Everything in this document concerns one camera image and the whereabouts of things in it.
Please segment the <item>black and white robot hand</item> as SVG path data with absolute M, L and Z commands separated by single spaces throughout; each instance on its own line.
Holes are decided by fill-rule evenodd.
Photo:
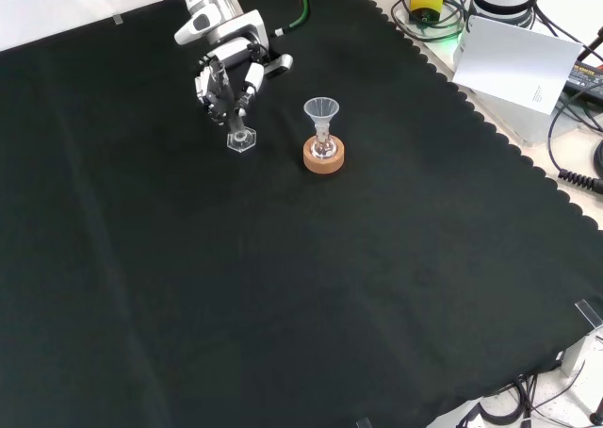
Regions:
M 199 60 L 195 78 L 197 98 L 217 124 L 233 132 L 244 128 L 253 99 L 264 80 L 289 71 L 293 57 L 270 49 L 269 36 L 258 10 L 225 20 L 208 5 L 194 13 L 174 35 L 179 44 L 205 38 L 210 51 Z

